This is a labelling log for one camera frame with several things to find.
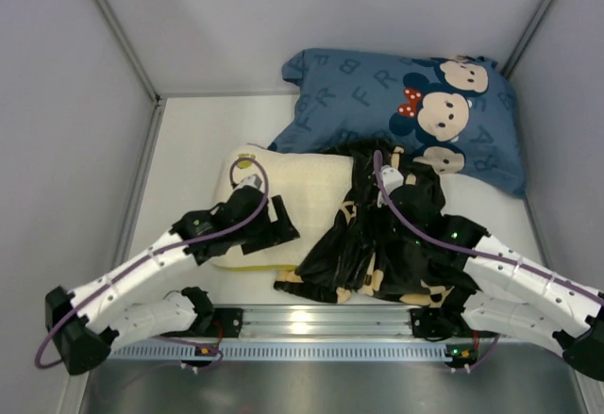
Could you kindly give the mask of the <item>white pillow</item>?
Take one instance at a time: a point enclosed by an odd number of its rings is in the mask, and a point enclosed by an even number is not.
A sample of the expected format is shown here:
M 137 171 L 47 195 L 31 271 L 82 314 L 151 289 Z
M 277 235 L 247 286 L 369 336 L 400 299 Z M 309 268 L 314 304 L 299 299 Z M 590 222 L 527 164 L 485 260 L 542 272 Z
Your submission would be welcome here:
M 238 158 L 244 161 L 230 166 Z M 353 159 L 319 154 L 280 154 L 255 145 L 244 145 L 226 157 L 217 183 L 215 202 L 224 202 L 232 192 L 231 183 L 251 174 L 260 174 L 255 159 L 268 175 L 269 194 L 279 195 L 300 233 L 296 240 L 245 255 L 233 247 L 210 263 L 228 271 L 293 270 L 311 248 L 332 227 L 347 193 L 351 189 Z

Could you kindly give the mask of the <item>black floral plush pillowcase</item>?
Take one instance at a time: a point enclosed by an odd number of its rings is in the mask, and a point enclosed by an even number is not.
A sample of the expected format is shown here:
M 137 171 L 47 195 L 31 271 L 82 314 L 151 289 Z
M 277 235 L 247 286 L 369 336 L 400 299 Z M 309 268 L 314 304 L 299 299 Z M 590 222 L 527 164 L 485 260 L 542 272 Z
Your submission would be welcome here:
M 330 304 L 344 303 L 357 292 L 388 302 L 437 306 L 455 288 L 478 287 L 462 270 L 464 254 L 420 239 L 388 207 L 378 205 L 375 151 L 405 176 L 390 197 L 412 225 L 463 248 L 473 248 L 487 236 L 483 226 L 443 212 L 441 179 L 431 166 L 384 139 L 342 143 L 324 152 L 352 158 L 351 188 L 332 227 L 295 270 L 278 274 L 275 290 Z

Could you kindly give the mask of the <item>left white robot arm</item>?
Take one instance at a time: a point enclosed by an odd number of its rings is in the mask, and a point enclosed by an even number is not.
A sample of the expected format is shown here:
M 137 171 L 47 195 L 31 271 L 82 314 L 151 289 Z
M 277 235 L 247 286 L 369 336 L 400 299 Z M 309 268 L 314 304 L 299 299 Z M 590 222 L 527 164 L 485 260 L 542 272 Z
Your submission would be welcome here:
M 213 315 L 205 291 L 188 287 L 149 304 L 143 296 L 233 247 L 252 254 L 299 236 L 280 196 L 239 187 L 211 209 L 185 213 L 111 272 L 75 289 L 50 290 L 44 297 L 48 340 L 67 373 L 80 375 L 131 343 L 173 332 L 201 334 Z

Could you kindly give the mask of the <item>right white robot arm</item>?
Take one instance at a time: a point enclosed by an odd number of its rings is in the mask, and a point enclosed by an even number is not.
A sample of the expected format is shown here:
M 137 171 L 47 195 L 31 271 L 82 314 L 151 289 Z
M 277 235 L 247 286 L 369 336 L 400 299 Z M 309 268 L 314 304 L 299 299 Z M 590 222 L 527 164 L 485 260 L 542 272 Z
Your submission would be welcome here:
M 432 274 L 469 282 L 459 308 L 467 326 L 530 342 L 575 371 L 603 378 L 603 292 L 555 273 L 514 251 L 462 216 L 437 214 L 414 224 L 402 187 L 379 190 L 377 203 L 427 247 Z

